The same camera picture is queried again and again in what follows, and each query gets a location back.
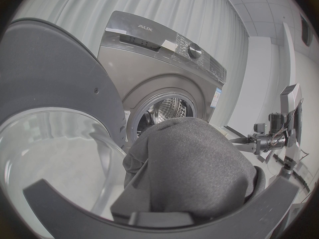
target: control knob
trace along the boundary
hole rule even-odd
[[[193,59],[198,59],[202,55],[202,50],[196,43],[191,43],[187,47],[188,54]]]

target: ceiling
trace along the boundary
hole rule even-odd
[[[295,51],[319,64],[319,44],[313,36],[310,47],[301,39],[304,15],[294,0],[230,0],[241,16],[250,36],[270,37],[271,43],[284,45],[282,22],[289,26]]]

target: dark gray fabric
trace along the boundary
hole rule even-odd
[[[244,155],[198,118],[169,119],[147,129],[124,158],[124,186],[147,158],[154,212],[218,217],[243,205],[257,180]]]
[[[265,175],[265,172],[259,166],[254,166],[254,167],[257,170],[257,181],[256,181],[256,185],[255,185],[253,194],[251,195],[249,200],[252,200],[254,197],[256,197],[266,187],[266,175]]]

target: front-load washing machine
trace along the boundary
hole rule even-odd
[[[114,11],[98,53],[123,102],[127,152],[148,127],[175,117],[209,122],[226,70],[197,44],[152,20]]]

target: sticker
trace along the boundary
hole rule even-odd
[[[216,88],[215,95],[214,95],[214,98],[213,98],[212,103],[211,103],[212,108],[216,108],[220,94],[221,94],[221,89]]]

